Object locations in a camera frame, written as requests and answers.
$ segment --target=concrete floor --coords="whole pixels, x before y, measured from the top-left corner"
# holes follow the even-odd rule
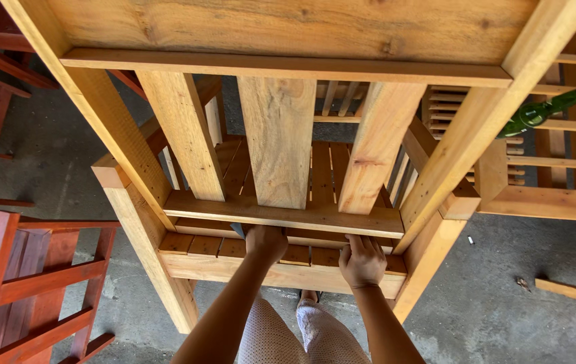
[[[0,79],[18,84],[1,72]],[[115,84],[138,123],[152,115],[148,103]],[[90,170],[106,153],[104,145],[64,91],[25,88],[33,97],[12,98],[2,130],[0,152],[15,157],[0,159],[0,198],[36,202],[23,212],[37,218],[115,218]],[[228,129],[243,133],[235,80],[227,79],[224,89]],[[352,141],[355,130],[349,124],[316,125],[314,138]],[[90,259],[96,236],[96,231],[82,234],[75,262]],[[428,363],[576,363],[576,301],[536,290],[538,275],[576,285],[576,221],[476,214],[404,327]],[[516,277],[524,277],[532,292],[516,285]],[[201,313],[222,287],[198,283]],[[80,309],[84,289],[85,283],[68,287],[61,317]],[[262,293],[301,340],[294,318],[296,290],[264,287]],[[353,297],[324,294],[322,302],[366,351]],[[90,363],[167,363],[184,339],[121,229],[93,336],[103,332],[114,332],[117,340]],[[66,356],[69,344],[68,339],[55,346],[53,363]]]

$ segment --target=red wooden chair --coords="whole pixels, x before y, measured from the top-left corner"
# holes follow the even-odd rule
[[[0,211],[0,363],[49,364],[52,345],[74,335],[70,356],[82,363],[114,340],[90,341],[117,221],[26,218]],[[72,266],[81,228],[101,228],[94,260]],[[65,287],[88,280],[81,311],[59,320]]]

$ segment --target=green glass bottle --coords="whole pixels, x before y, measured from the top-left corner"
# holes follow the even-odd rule
[[[546,102],[531,102],[522,105],[508,120],[497,135],[497,139],[523,133],[528,128],[541,125],[546,119],[558,112],[566,111],[576,104],[576,89],[555,96]]]

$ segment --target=human hand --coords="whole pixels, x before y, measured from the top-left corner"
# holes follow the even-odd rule
[[[251,258],[272,264],[288,249],[288,237],[280,227],[254,225],[245,235],[245,249]]]
[[[345,236],[350,244],[341,250],[341,276],[351,289],[378,285],[387,268],[387,258],[378,242],[364,235]]]

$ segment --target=person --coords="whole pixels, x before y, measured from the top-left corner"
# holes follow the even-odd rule
[[[424,363],[393,315],[378,284],[387,261],[375,239],[346,235],[340,270],[355,296],[374,364]],[[260,298],[268,270],[283,257],[288,238],[278,227],[253,226],[243,262],[218,298],[184,340],[171,364],[371,363],[351,332],[303,290],[297,319],[303,346],[271,305]]]

